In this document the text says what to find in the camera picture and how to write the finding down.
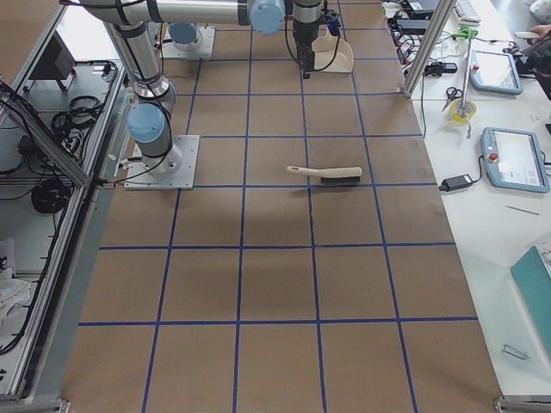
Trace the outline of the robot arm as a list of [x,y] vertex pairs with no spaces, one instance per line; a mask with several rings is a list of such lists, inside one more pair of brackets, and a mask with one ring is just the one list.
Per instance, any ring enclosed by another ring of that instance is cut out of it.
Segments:
[[164,174],[177,168],[182,158],[171,131],[176,90],[159,68],[145,22],[133,26],[107,23],[105,28],[136,95],[127,116],[128,131],[140,149],[144,167]]
[[290,55],[304,78],[317,70],[313,42],[318,38],[319,26],[327,23],[327,8],[320,1],[62,1],[61,4],[81,7],[99,20],[119,27],[143,22],[205,22],[250,26],[261,34],[273,34],[291,16],[296,52]]

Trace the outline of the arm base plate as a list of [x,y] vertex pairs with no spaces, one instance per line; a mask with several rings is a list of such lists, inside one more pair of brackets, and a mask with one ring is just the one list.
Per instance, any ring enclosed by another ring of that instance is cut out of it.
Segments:
[[140,157],[131,163],[128,180],[123,182],[128,190],[192,189],[200,146],[199,135],[177,135],[172,139],[172,148],[163,162],[160,159],[143,157],[137,144],[133,156]]
[[211,59],[214,50],[216,28],[193,22],[172,22],[162,40],[165,59]]

